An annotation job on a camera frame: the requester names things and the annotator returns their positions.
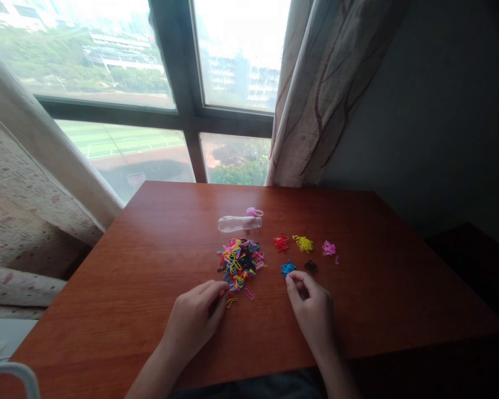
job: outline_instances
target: tree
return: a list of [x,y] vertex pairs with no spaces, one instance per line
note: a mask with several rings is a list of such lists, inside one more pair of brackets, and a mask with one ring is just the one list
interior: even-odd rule
[[[114,68],[92,65],[84,58],[83,46],[96,46],[82,27],[56,27],[46,31],[0,26],[0,56],[25,84],[40,89],[80,92],[114,90],[133,93],[166,93],[168,79],[157,69]],[[159,52],[142,51],[148,56]]]
[[211,173],[211,183],[263,186],[268,174],[270,141],[245,139],[229,141],[213,150],[213,157],[222,165]]

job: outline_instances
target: sheer curtain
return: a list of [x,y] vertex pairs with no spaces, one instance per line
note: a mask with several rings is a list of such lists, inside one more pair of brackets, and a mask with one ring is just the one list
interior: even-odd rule
[[409,0],[292,0],[266,184],[316,185]]
[[0,62],[0,317],[40,316],[122,207]]

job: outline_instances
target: window frame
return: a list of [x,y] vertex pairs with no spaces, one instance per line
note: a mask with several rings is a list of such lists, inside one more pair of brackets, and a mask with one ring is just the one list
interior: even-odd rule
[[192,0],[150,0],[176,110],[36,95],[54,119],[181,130],[197,183],[207,183],[201,132],[271,138],[273,114],[205,105]]

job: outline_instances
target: hand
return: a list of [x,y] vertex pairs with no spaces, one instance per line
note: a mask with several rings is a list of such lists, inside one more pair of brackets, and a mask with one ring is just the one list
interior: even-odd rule
[[210,280],[181,294],[172,308],[159,343],[181,370],[215,333],[226,311],[229,284]]
[[305,272],[287,274],[288,296],[299,328],[314,357],[335,347],[331,294]]

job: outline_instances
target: rubber band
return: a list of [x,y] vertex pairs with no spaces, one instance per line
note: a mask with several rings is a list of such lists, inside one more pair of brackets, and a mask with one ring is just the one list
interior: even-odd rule
[[231,238],[228,246],[223,247],[223,251],[217,252],[221,255],[218,272],[223,273],[223,280],[229,283],[230,296],[234,296],[248,279],[257,275],[257,270],[267,267],[264,251],[259,251],[259,243],[244,238]]
[[226,305],[227,305],[227,306],[226,306],[226,308],[228,308],[228,309],[229,309],[229,307],[231,306],[231,304],[232,304],[233,302],[236,302],[236,301],[238,301],[238,298],[231,298],[231,299],[228,299],[228,300],[227,300],[227,303],[226,303]]
[[248,288],[244,288],[244,292],[246,293],[246,296],[249,298],[249,300],[253,300],[255,299],[255,297],[253,296],[253,294],[250,292],[250,290],[248,290]]
[[273,239],[273,244],[277,248],[277,252],[287,252],[288,249],[288,237],[281,232],[279,237]]
[[286,278],[287,274],[290,272],[293,272],[296,269],[296,266],[290,262],[290,259],[288,260],[288,263],[283,263],[281,273],[283,273],[283,277]]
[[307,239],[307,237],[292,236],[292,238],[296,240],[296,244],[298,244],[299,250],[301,252],[310,253],[314,249],[312,245],[314,241]]
[[246,216],[263,216],[264,212],[258,210],[257,208],[250,207],[246,209]]
[[318,273],[318,266],[312,260],[309,260],[305,264],[305,270],[309,271],[312,275],[315,275]]
[[329,241],[325,241],[325,243],[322,245],[322,248],[324,256],[333,256],[337,252],[337,248]]

